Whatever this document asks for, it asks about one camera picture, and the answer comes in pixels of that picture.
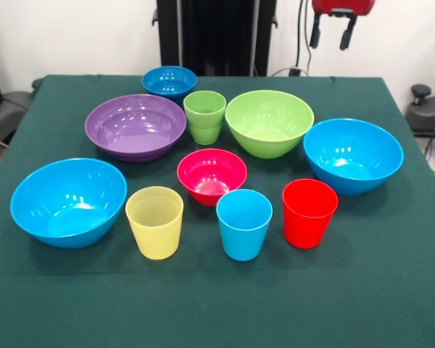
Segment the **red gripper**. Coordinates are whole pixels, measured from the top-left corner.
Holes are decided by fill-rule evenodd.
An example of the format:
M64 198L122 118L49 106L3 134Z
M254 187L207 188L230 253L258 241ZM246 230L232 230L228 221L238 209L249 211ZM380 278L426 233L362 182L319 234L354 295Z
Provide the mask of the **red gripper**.
M312 0L312 8L315 12L310 38L310 47L316 49L320 39L320 15L349 15L347 29L341 37L340 49L349 48L357 16L366 16L372 10L375 0Z

